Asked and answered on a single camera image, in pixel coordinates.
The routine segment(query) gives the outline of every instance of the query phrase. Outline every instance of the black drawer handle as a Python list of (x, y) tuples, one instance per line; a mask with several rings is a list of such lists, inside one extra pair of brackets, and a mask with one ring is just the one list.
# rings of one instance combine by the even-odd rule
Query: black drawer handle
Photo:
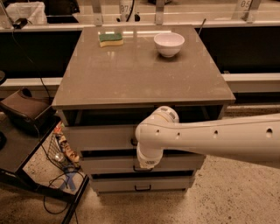
[(137, 169), (134, 165), (133, 165), (133, 171), (134, 172), (151, 172), (152, 168), (150, 169)]
[(136, 192), (148, 192), (151, 190), (151, 185), (147, 189), (137, 189), (137, 187), (134, 185), (134, 189)]

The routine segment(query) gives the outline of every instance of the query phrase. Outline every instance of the concrete floor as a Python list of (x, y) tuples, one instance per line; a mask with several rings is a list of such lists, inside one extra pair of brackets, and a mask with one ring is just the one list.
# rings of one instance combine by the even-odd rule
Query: concrete floor
[[(278, 106), (230, 108), (226, 118), (280, 113)], [(39, 183), (61, 171), (47, 159), (42, 149), (24, 168)], [(75, 183), (81, 181), (75, 175)], [(0, 184), (0, 223), (61, 223), (66, 212), (49, 214), (43, 196)], [(52, 212), (65, 203), (46, 199)], [(87, 186), (76, 209), (78, 223), (279, 223), (280, 170), (207, 156), (187, 192), (126, 192), (96, 196)], [(75, 216), (70, 223), (77, 223)]]

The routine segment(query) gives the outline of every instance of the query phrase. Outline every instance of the green and yellow sponge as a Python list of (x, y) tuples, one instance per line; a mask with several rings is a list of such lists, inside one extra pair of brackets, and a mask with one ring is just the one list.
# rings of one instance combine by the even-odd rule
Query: green and yellow sponge
[(123, 36), (121, 33), (103, 33), (99, 35), (100, 47), (122, 46)]

